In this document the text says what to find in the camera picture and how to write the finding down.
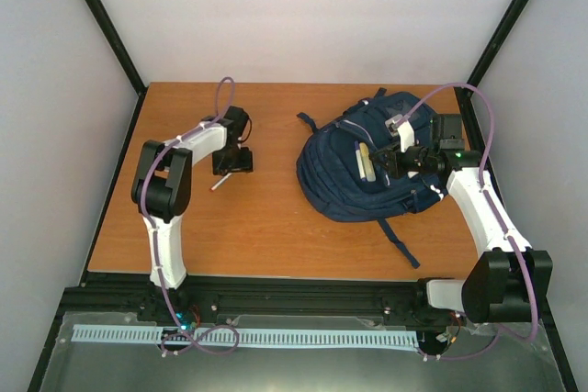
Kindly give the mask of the red capped marker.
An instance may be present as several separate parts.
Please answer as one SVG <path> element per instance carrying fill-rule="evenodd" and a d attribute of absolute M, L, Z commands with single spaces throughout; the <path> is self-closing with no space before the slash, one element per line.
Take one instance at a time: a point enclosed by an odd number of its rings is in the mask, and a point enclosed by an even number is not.
<path fill-rule="evenodd" d="M 231 177 L 231 174 L 226 174 L 225 176 L 223 176 L 218 182 L 216 182 L 211 188 L 210 191 L 214 192 L 216 191 L 222 184 L 224 184 L 229 178 Z"/>

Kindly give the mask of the yellow highlighter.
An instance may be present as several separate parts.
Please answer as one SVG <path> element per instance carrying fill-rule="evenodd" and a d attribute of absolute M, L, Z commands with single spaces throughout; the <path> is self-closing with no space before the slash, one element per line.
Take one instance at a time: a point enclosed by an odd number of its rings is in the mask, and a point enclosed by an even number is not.
<path fill-rule="evenodd" d="M 361 154 L 361 160 L 363 163 L 366 179 L 368 182 L 375 182 L 376 174 L 374 171 L 373 163 L 369 158 L 368 146 L 365 143 L 360 143 L 359 150 Z"/>

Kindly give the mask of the purple capped marker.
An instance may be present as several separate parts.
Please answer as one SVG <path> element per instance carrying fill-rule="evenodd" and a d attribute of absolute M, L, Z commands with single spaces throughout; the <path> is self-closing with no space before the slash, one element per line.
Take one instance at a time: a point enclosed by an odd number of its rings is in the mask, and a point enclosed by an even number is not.
<path fill-rule="evenodd" d="M 365 171 L 365 167 L 364 167 L 363 160 L 362 160 L 360 144 L 357 140 L 354 142 L 354 150 L 355 150 L 356 164 L 357 164 L 357 169 L 358 169 L 360 180 L 362 182 L 366 182 L 367 181 L 366 171 Z"/>

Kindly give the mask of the navy blue student backpack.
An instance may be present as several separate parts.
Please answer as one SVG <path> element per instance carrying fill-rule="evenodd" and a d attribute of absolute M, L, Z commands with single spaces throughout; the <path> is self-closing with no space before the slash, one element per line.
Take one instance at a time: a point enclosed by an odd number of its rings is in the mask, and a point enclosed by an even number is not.
<path fill-rule="evenodd" d="M 361 149 L 385 148 L 397 138 L 386 122 L 406 114 L 419 102 L 409 92 L 389 95 L 380 88 L 322 127 L 305 113 L 298 118 L 311 127 L 296 162 L 303 195 L 319 213 L 337 222 L 376 222 L 388 240 L 410 262 L 420 263 L 393 232 L 388 219 L 423 212 L 447 194 L 434 174 L 404 175 L 394 179 L 368 162 Z"/>

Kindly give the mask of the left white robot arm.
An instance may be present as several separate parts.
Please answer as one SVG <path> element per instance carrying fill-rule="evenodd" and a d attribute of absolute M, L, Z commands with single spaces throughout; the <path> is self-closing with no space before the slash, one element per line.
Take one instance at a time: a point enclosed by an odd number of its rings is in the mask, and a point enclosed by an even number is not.
<path fill-rule="evenodd" d="M 189 132 L 165 142 L 148 140 L 142 148 L 131 188 L 131 200 L 147 228 L 151 281 L 166 290 L 158 308 L 170 320 L 184 319 L 191 298 L 179 288 L 187 276 L 183 262 L 181 223 L 191 198 L 192 168 L 212 159 L 212 173 L 221 180 L 254 169 L 253 152 L 243 144 L 251 127 L 246 111 L 230 106 L 222 117 L 208 117 Z"/>

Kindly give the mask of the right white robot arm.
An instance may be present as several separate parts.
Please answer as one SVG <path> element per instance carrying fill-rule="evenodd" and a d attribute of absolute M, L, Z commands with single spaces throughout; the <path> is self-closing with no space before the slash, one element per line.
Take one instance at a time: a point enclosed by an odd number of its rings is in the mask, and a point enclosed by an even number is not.
<path fill-rule="evenodd" d="M 426 299 L 432 308 L 462 312 L 475 323 L 537 324 L 552 271 L 547 252 L 536 252 L 517 230 L 477 151 L 461 136 L 461 117 L 436 115 L 431 141 L 418 144 L 408 118 L 386 122 L 394 142 L 370 155 L 390 176 L 434 174 L 458 205 L 479 259 L 463 280 L 431 279 Z"/>

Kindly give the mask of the right black frame post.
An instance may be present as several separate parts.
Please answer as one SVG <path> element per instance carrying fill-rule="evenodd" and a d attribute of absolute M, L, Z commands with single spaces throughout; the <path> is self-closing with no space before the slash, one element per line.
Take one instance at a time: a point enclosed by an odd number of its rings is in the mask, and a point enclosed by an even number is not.
<path fill-rule="evenodd" d="M 468 83 L 479 86 L 530 0 L 511 0 L 475 64 Z"/>

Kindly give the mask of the black frame post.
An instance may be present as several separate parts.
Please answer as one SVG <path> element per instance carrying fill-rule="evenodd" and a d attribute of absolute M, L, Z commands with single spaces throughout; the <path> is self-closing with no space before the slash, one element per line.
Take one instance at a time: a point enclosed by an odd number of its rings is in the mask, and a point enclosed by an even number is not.
<path fill-rule="evenodd" d="M 145 96 L 147 86 L 144 84 L 114 22 L 112 21 L 102 0 L 84 0 L 96 24 L 100 28 L 109 47 L 115 55 L 122 71 L 125 73 L 131 88 L 137 97 Z"/>
<path fill-rule="evenodd" d="M 468 83 L 479 86 L 530 0 L 511 0 L 475 64 Z"/>

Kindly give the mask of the left black frame post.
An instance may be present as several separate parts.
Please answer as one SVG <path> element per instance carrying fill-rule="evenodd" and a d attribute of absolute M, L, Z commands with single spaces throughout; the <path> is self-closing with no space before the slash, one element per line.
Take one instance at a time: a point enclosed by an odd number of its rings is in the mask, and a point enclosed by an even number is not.
<path fill-rule="evenodd" d="M 84 0 L 96 24 L 100 28 L 109 47 L 115 55 L 122 71 L 125 73 L 131 88 L 137 97 L 145 96 L 147 86 L 144 84 L 114 22 L 112 21 L 102 0 Z"/>

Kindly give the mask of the black aluminium frame base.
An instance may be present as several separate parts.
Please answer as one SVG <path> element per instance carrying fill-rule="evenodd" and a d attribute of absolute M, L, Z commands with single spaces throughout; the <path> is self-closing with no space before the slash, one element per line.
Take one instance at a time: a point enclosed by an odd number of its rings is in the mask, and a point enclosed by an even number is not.
<path fill-rule="evenodd" d="M 195 276 L 175 296 L 205 306 L 207 323 L 234 325 L 246 319 L 256 327 L 325 333 L 335 330 L 412 330 L 417 354 L 408 358 L 386 349 L 333 348 L 329 365 L 340 369 L 328 387 L 371 391 L 573 391 L 577 385 L 549 307 L 541 311 L 536 342 L 522 346 L 503 336 L 469 335 L 470 355 L 435 360 L 429 349 L 441 317 L 415 316 L 423 297 L 418 282 Z M 32 391 L 200 391 L 208 378 L 219 391 L 252 390 L 262 373 L 273 373 L 296 391 L 294 369 L 307 365 L 313 380 L 323 380 L 321 348 L 289 349 L 280 340 L 263 349 L 266 364 L 241 357 L 230 367 L 221 356 L 189 359 L 166 367 L 130 341 L 137 328 L 170 336 L 172 321 L 163 297 L 145 275 L 84 271 L 76 287 L 64 290 L 38 364 Z"/>

